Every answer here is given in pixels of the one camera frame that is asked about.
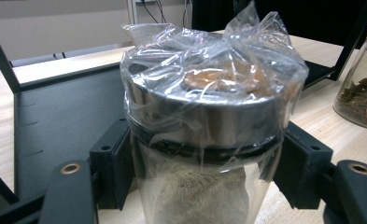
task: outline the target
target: plastic bag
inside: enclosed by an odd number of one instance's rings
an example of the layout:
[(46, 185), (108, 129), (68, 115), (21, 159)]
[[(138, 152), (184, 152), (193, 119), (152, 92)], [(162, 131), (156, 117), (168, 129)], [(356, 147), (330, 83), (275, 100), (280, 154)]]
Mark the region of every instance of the plastic bag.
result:
[(254, 4), (224, 35), (123, 27), (125, 112), (148, 223), (250, 223), (308, 74), (275, 12)]

